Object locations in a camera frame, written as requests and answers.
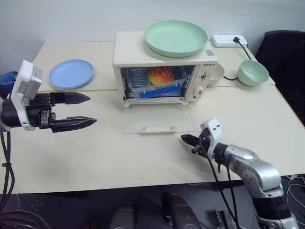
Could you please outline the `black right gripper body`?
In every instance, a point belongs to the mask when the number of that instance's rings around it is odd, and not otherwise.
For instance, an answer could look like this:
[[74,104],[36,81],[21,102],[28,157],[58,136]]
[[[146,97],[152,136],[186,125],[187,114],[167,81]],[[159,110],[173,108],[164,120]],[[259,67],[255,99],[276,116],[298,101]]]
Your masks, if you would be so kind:
[[211,144],[211,140],[207,135],[204,135],[201,133],[199,135],[199,140],[198,140],[198,155],[200,156],[208,156],[208,150]]

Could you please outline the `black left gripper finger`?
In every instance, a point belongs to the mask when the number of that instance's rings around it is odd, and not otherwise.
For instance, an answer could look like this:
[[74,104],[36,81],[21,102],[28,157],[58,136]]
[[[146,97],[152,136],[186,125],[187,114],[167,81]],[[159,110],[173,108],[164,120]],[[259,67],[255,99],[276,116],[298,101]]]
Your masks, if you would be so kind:
[[51,124],[53,133],[84,129],[96,123],[97,119],[84,116],[67,117],[66,119],[55,120]]
[[52,106],[55,104],[80,104],[90,100],[90,97],[77,92],[50,93]]

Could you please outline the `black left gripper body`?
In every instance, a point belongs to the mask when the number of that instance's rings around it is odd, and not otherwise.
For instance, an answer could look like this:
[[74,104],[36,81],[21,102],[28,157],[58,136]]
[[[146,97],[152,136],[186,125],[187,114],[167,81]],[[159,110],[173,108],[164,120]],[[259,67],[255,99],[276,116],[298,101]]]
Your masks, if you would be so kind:
[[52,112],[55,106],[55,93],[36,94],[26,106],[27,116],[32,126],[39,129],[52,128],[56,120],[56,114]]

